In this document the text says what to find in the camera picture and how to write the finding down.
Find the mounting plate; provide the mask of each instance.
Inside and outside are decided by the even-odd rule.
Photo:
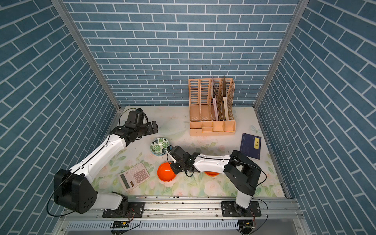
[[[246,215],[240,215],[235,211],[234,201],[223,201],[221,202],[222,216],[223,217],[252,217],[253,214],[248,212]],[[250,209],[254,212],[255,217],[261,216],[260,205],[258,201],[251,201],[249,203]]]
[[[139,217],[142,217],[142,214],[144,212],[144,206],[145,206],[145,202],[129,202],[128,203],[128,207],[130,212],[132,213],[132,209],[137,212],[134,214],[134,217],[135,218],[139,218]],[[103,211],[103,215],[102,215],[103,218],[126,218],[128,217],[128,213],[126,213],[125,215],[120,215],[118,213],[116,213],[114,210],[106,210],[106,211]]]

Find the floral tablecloth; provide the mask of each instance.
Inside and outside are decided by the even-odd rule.
[[[126,109],[139,107],[127,106]],[[164,137],[168,139],[172,146],[179,145],[190,154],[200,152],[206,155],[226,155],[232,153],[233,150],[239,150],[242,134],[248,133],[262,137],[261,159],[252,160],[267,174],[266,181],[256,188],[255,196],[284,197],[253,108],[233,107],[237,125],[235,135],[208,137],[190,136],[188,107],[144,106],[141,108],[148,116],[149,121],[157,122],[159,132],[154,135],[144,136],[141,140],[131,143],[114,156],[92,182],[95,190],[114,191],[136,196],[234,197],[237,194],[237,189],[224,174],[210,177],[204,172],[200,172],[194,173],[189,178],[184,173],[180,173],[170,182],[159,180],[157,169],[162,163],[167,162],[166,154],[163,156],[152,154],[150,143],[155,138]],[[122,124],[127,117],[128,113],[122,116]],[[140,162],[144,164],[150,173],[150,179],[130,191],[124,191],[119,182],[118,174]],[[260,182],[264,179],[264,174],[261,174]]]

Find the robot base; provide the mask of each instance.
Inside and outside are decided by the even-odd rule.
[[[253,217],[252,212],[255,214],[255,217],[261,216],[258,201],[251,201],[247,209],[241,208],[240,206],[235,208],[234,204],[234,201],[223,201],[221,203],[223,217]]]

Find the black cable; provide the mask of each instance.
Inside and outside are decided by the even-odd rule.
[[[193,176],[193,173],[194,173],[194,172],[192,172],[192,174],[191,174],[190,176],[188,176],[187,172],[185,172],[185,175],[188,176],[188,177],[190,178],[190,177]]]
[[[130,109],[127,109],[127,110],[125,110],[121,115],[120,115],[120,117],[119,117],[119,126],[121,126],[120,125],[120,118],[122,117],[122,115],[125,113],[125,112],[127,112],[128,110],[131,110],[131,109],[136,109],[136,108],[130,108]]]
[[[173,167],[173,166],[171,165],[171,163],[168,161],[168,154],[169,154],[169,152],[167,152],[167,155],[166,155],[167,162],[170,164],[170,167],[172,167],[172,168],[174,168],[175,170],[178,171],[178,169],[176,169],[175,167]]]
[[[135,213],[138,214],[138,215],[140,216],[140,222],[138,223],[138,225],[137,225],[136,227],[133,227],[133,228],[131,228],[131,229],[128,229],[128,230],[125,231],[124,233],[126,233],[126,232],[128,232],[128,231],[131,231],[132,229],[135,229],[135,228],[137,228],[138,226],[140,226],[141,221],[142,221],[141,215],[140,215],[139,213],[137,213],[137,212],[135,212]]]
[[[268,205],[266,204],[266,202],[264,202],[263,200],[258,199],[258,198],[253,198],[253,199],[260,200],[260,201],[262,201],[263,203],[265,203],[265,205],[266,205],[266,209],[267,209],[267,214],[266,214],[266,219],[265,219],[265,221],[264,221],[264,222],[263,222],[263,223],[262,223],[257,229],[252,230],[252,232],[251,232],[250,234],[256,232],[259,228],[261,228],[261,227],[265,224],[265,222],[268,220],[268,217],[269,217],[269,208],[268,208]]]
[[[196,157],[194,157],[194,158],[204,158],[204,159],[221,160],[221,159],[218,159],[218,158],[206,158],[206,157],[201,157],[201,156],[196,156]],[[236,160],[232,160],[232,159],[228,159],[228,160],[229,160],[229,161],[234,161],[234,162],[240,162],[240,161],[236,161]],[[251,165],[251,164],[248,164],[248,163],[245,163],[245,162],[240,162],[240,163],[243,163],[243,164],[249,165],[249,166],[251,166],[251,167],[254,167],[254,168],[258,169],[259,171],[261,171],[262,173],[264,173],[264,175],[265,175],[265,179],[264,179],[264,181],[262,181],[261,183],[259,183],[258,185],[256,185],[256,187],[259,186],[260,184],[262,184],[262,183],[265,182],[267,176],[266,176],[266,173],[265,173],[261,168],[258,168],[258,167],[254,166],[254,165]]]
[[[106,143],[105,143],[105,145],[104,146],[102,146],[102,148],[100,148],[100,150],[98,151],[98,152],[96,152],[89,160],[87,160],[84,164],[82,164],[81,165],[81,167],[82,166],[84,166],[86,163],[88,163],[95,155],[97,155],[97,153],[99,153],[106,145],[107,145],[107,143],[108,143],[108,141],[110,140],[110,136],[111,135],[109,135],[108,136],[108,138],[107,138],[107,141],[106,141]],[[64,215],[53,215],[53,214],[51,214],[49,211],[48,211],[48,205],[50,204],[50,200],[51,200],[51,198],[52,198],[52,196],[54,195],[54,193],[56,192],[56,190],[61,186],[61,185],[63,185],[64,184],[64,182],[65,181],[67,181],[74,173],[76,173],[76,171],[78,171],[79,169],[81,169],[81,167],[79,167],[77,170],[75,170],[72,174],[70,174],[63,182],[61,182],[61,184],[59,185],[59,186],[57,186],[56,187],[56,189],[53,191],[53,193],[51,194],[51,196],[50,196],[50,198],[48,199],[48,201],[47,201],[47,205],[46,205],[46,211],[47,211],[47,214],[49,214],[50,216],[53,216],[53,217],[61,217],[61,216],[65,216],[65,215],[69,215],[69,214],[72,214],[74,211],[72,211],[72,212],[69,212],[69,213],[66,213],[66,214],[64,214]]]

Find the wall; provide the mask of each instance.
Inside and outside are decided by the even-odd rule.
[[[49,0],[0,6],[0,234],[51,233],[53,175],[103,140],[115,110]]]
[[[121,104],[179,106],[188,78],[223,75],[252,106],[297,2],[65,1]]]
[[[376,234],[375,12],[310,0],[258,109],[312,233]]]

